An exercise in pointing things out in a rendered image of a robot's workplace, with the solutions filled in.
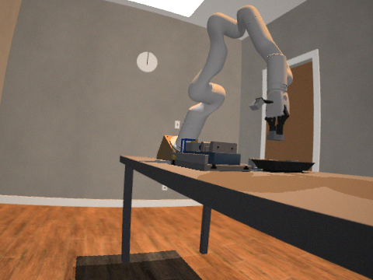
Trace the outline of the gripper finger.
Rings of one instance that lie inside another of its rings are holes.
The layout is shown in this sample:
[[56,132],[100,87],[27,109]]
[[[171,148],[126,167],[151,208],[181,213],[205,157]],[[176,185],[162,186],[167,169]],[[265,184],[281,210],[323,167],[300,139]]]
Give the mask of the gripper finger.
[[274,117],[274,118],[272,118],[272,117],[265,117],[265,120],[270,125],[270,131],[276,131],[276,126],[274,126],[275,125],[275,121],[276,121],[276,117]]
[[284,115],[277,116],[277,129],[276,129],[276,134],[277,135],[282,135],[283,134],[283,125],[286,119],[289,118],[289,113],[286,109],[286,106],[284,105]]

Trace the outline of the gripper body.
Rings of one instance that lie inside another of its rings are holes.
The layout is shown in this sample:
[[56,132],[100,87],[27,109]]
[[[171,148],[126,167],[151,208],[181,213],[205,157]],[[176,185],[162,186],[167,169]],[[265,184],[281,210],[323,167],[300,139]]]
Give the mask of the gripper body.
[[266,117],[276,117],[284,115],[284,105],[287,106],[289,113],[288,94],[284,91],[274,90],[268,92],[267,100],[272,100],[273,103],[266,103]]

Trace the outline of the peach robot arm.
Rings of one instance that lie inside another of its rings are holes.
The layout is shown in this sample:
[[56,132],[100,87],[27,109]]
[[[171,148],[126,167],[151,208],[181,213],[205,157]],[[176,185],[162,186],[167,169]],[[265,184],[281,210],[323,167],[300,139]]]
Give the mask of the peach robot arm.
[[225,90],[209,83],[225,64],[228,49],[224,35],[237,39],[247,30],[256,51],[267,63],[267,92],[287,92],[287,86],[293,81],[287,59],[274,43],[257,9],[251,5],[243,6],[236,17],[237,20],[234,20],[222,13],[215,13],[207,21],[211,47],[205,66],[188,89],[189,97],[199,104],[188,110],[180,133],[170,139],[170,144],[178,151],[181,149],[182,138],[198,139],[207,117],[225,101]]

